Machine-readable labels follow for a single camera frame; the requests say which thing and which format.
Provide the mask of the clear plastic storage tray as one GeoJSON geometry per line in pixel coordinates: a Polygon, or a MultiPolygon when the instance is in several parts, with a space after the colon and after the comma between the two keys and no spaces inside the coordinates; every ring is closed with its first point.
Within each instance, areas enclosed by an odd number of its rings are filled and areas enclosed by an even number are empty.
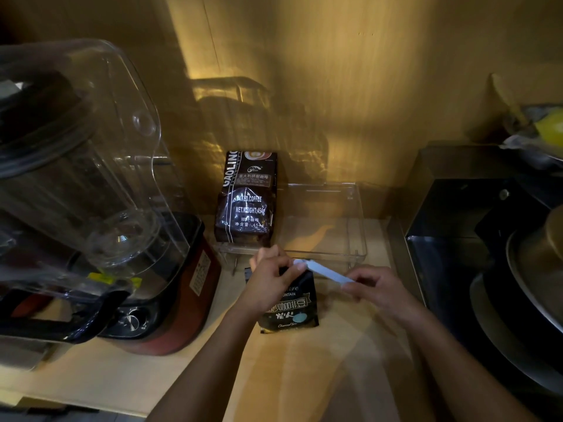
{"type": "Polygon", "coordinates": [[[367,255],[363,220],[354,183],[281,184],[271,245],[345,272],[367,255]]]}

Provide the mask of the person's right hand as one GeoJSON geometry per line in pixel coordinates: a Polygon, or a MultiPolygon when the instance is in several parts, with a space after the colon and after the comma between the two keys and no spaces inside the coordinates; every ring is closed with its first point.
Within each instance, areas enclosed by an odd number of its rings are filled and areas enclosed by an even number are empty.
{"type": "Polygon", "coordinates": [[[398,324],[407,326],[425,314],[425,307],[412,296],[389,267],[360,265],[346,275],[368,286],[368,299],[398,324]]]}

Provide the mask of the yellow tag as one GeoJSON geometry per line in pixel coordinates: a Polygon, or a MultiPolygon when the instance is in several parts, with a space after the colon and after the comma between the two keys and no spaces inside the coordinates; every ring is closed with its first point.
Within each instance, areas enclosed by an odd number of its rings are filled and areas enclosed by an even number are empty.
{"type": "Polygon", "coordinates": [[[113,276],[109,276],[105,273],[97,273],[97,272],[90,272],[87,275],[87,278],[107,285],[116,285],[118,283],[132,285],[135,289],[138,289],[142,284],[142,279],[140,277],[116,278],[113,276]]]}

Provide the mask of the person's right forearm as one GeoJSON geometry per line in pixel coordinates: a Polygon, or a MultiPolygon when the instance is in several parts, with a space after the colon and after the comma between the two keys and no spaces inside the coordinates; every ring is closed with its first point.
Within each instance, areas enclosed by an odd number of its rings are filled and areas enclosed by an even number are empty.
{"type": "Polygon", "coordinates": [[[416,298],[407,294],[396,311],[457,422],[540,422],[416,298]]]}

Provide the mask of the person's left hand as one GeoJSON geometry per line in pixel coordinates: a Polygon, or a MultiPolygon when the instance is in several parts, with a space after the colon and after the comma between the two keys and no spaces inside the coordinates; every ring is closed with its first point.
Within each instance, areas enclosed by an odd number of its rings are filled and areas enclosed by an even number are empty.
{"type": "Polygon", "coordinates": [[[290,284],[298,278],[279,277],[279,267],[288,259],[293,258],[278,245],[260,248],[251,258],[252,274],[235,305],[246,318],[256,322],[280,301],[290,284]]]}

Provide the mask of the large dark coffee bag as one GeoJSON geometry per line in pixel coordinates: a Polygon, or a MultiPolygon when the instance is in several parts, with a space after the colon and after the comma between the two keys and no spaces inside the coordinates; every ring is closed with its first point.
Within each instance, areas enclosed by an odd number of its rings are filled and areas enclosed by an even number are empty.
{"type": "Polygon", "coordinates": [[[278,154],[228,151],[217,198],[219,243],[270,247],[277,208],[278,154]]]}

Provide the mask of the red blender base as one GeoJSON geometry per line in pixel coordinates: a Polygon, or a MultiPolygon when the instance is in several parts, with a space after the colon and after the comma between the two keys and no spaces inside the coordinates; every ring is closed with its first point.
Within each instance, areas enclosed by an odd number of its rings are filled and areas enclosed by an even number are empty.
{"type": "Polygon", "coordinates": [[[125,303],[100,338],[127,352],[164,356],[180,351],[202,331],[220,279],[221,263],[194,214],[173,212],[190,245],[166,288],[149,300],[125,303]]]}

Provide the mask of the grey round plate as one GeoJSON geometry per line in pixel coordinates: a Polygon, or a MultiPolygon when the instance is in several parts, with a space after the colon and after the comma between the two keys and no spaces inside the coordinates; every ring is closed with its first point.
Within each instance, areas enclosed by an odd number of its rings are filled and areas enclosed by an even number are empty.
{"type": "Polygon", "coordinates": [[[469,286],[469,298],[480,328],[503,357],[539,387],[563,398],[563,374],[527,347],[504,323],[488,297],[481,273],[469,286]]]}

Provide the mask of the black metal bin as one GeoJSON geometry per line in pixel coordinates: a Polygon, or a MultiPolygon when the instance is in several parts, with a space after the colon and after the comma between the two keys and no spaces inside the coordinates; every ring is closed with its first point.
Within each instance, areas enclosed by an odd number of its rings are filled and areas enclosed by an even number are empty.
{"type": "Polygon", "coordinates": [[[563,398],[528,379],[492,345],[476,320],[469,286],[481,273],[504,323],[563,374],[563,333],[525,296],[506,252],[511,234],[542,225],[562,204],[563,172],[534,170],[495,146],[429,146],[419,151],[389,224],[405,286],[500,383],[549,422],[563,422],[563,398]]]}

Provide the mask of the small black coffee bag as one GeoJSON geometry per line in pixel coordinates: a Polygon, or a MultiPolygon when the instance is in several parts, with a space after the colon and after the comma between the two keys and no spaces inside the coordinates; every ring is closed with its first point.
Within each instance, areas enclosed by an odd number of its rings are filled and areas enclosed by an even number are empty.
{"type": "Polygon", "coordinates": [[[296,278],[280,301],[265,312],[257,324],[261,334],[318,327],[318,297],[313,272],[306,270],[296,278]]]}

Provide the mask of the light blue bag sealing clip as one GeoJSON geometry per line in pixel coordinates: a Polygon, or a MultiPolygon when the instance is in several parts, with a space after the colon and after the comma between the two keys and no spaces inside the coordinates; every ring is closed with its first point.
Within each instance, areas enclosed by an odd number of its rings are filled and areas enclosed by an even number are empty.
{"type": "Polygon", "coordinates": [[[338,272],[331,270],[329,268],[327,268],[326,266],[315,262],[313,260],[309,260],[309,259],[295,259],[294,260],[294,264],[297,263],[304,263],[307,267],[308,270],[312,271],[313,273],[321,276],[321,277],[325,277],[327,279],[330,279],[332,281],[334,281],[335,283],[339,283],[339,284],[345,284],[345,283],[354,283],[354,280],[339,274],[338,272]]]}

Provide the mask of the clear plastic bag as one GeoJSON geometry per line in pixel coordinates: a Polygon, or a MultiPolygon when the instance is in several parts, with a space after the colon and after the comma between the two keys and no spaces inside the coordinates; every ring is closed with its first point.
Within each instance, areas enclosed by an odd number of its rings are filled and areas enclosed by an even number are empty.
{"type": "Polygon", "coordinates": [[[537,170],[563,171],[563,148],[546,144],[534,127],[535,121],[560,107],[563,105],[552,103],[522,106],[521,111],[529,120],[527,126],[521,125],[515,115],[507,114],[503,119],[503,126],[509,136],[501,143],[501,148],[515,150],[526,163],[537,170]]]}

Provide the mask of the clear blender sound cover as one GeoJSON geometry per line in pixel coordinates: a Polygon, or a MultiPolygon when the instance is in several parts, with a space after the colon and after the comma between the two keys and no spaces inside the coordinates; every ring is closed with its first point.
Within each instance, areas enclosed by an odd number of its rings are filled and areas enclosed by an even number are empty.
{"type": "Polygon", "coordinates": [[[137,69],[104,40],[0,45],[0,209],[78,253],[76,271],[152,299],[194,214],[137,69]]]}

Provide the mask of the person's left forearm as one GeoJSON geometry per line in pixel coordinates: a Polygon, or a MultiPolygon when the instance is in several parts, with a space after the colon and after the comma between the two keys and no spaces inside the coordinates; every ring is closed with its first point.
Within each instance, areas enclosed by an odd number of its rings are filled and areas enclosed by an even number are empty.
{"type": "Polygon", "coordinates": [[[239,299],[145,422],[222,422],[244,348],[263,313],[239,299]]]}

